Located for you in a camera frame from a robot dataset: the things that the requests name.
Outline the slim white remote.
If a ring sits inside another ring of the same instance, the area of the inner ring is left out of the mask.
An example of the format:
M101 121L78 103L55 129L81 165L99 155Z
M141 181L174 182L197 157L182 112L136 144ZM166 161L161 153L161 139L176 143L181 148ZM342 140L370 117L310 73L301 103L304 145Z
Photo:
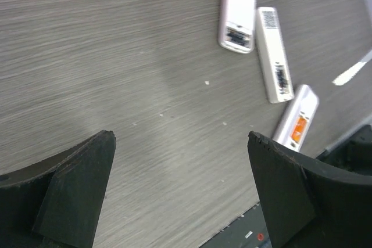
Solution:
M276 8L257 8L255 32L256 47L259 53L268 101L270 103L282 103L293 99L294 89ZM281 94L278 87L276 65L283 65L285 68L289 88L287 94Z

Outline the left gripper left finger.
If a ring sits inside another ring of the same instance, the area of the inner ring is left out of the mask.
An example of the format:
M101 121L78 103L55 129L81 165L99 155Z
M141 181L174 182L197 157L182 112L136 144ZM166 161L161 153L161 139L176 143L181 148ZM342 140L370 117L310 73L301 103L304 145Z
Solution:
M102 130L1 175L1 247L92 247L116 150Z

